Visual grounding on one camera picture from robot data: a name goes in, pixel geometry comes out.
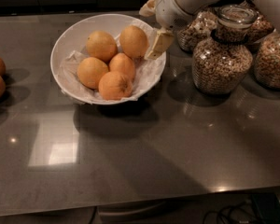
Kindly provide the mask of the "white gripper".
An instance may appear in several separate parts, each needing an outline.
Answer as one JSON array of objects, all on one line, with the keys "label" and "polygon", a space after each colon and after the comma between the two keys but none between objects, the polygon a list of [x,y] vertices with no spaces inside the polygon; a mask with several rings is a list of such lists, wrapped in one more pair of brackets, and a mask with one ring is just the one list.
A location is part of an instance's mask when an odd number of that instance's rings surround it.
[{"label": "white gripper", "polygon": [[180,30],[186,27],[193,19],[191,14],[185,12],[176,0],[147,0],[139,10],[143,17],[150,17],[155,14],[160,29],[154,29],[149,41],[145,58],[156,60],[168,50],[175,39],[171,30]]}]

